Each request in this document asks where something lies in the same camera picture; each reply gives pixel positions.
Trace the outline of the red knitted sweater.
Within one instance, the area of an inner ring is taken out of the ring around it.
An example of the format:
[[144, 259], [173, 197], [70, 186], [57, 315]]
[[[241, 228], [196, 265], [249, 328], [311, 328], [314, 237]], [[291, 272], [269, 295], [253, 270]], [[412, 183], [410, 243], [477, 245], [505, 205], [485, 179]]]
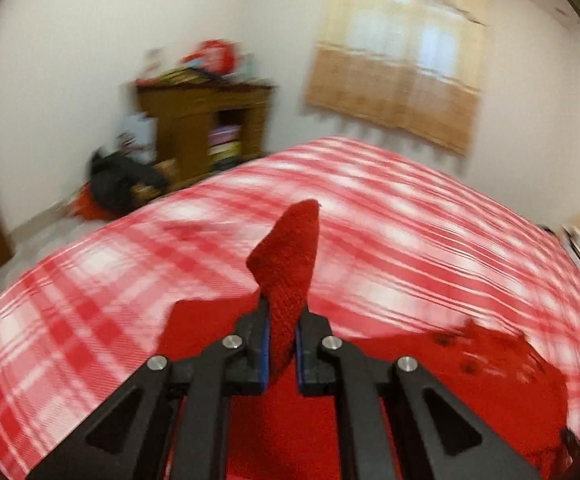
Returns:
[[[319, 207], [290, 206], [247, 257], [270, 302], [270, 387], [240, 396], [230, 409], [230, 479], [340, 478], [332, 400], [306, 399], [296, 385], [294, 329], [307, 301], [317, 255]], [[367, 356], [413, 356], [525, 460], [541, 478], [566, 468], [564, 375], [523, 336], [465, 322], [450, 330], [358, 339]]]

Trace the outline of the red white plaid bedspread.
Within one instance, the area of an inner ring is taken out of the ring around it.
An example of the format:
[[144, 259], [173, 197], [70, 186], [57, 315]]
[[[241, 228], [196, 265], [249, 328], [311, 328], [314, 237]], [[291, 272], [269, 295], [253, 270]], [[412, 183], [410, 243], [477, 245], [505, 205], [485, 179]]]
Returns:
[[344, 337], [472, 318], [565, 374], [580, 437], [580, 271], [552, 234], [375, 146], [323, 138], [171, 194], [57, 250], [0, 295], [0, 471], [21, 479], [156, 347], [184, 299], [247, 295], [245, 259], [317, 200], [309, 306]]

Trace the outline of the black bag on floor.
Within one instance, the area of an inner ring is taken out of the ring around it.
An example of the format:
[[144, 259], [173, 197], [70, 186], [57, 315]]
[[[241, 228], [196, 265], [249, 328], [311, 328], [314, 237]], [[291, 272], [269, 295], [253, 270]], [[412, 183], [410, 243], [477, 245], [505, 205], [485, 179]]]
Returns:
[[89, 188], [94, 202], [109, 214], [125, 216], [136, 209], [133, 187], [152, 186], [165, 192], [169, 182], [153, 167], [115, 152], [92, 153], [89, 160]]

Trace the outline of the brown wooden cabinet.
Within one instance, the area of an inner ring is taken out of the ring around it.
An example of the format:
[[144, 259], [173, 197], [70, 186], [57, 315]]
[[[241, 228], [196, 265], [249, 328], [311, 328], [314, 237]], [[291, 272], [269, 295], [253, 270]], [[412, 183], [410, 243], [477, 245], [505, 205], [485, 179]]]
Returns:
[[239, 128], [239, 162], [263, 154], [268, 113], [276, 87], [269, 82], [136, 84], [138, 110], [156, 121], [156, 159], [176, 162], [179, 188], [212, 174], [211, 132]]

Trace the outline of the red gift bag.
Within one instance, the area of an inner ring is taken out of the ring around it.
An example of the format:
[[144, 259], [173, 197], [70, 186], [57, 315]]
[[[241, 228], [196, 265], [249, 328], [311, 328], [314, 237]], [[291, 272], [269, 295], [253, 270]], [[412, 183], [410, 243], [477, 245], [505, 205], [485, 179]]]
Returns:
[[225, 76], [237, 66], [237, 48], [233, 42], [223, 39], [203, 41], [197, 49], [180, 60], [180, 65]]

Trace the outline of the beige patterned curtain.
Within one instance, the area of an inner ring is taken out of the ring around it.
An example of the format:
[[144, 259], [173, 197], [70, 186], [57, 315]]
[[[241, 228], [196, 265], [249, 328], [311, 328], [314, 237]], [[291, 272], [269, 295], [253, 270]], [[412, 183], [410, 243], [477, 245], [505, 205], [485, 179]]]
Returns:
[[326, 0], [306, 104], [471, 151], [488, 0]]

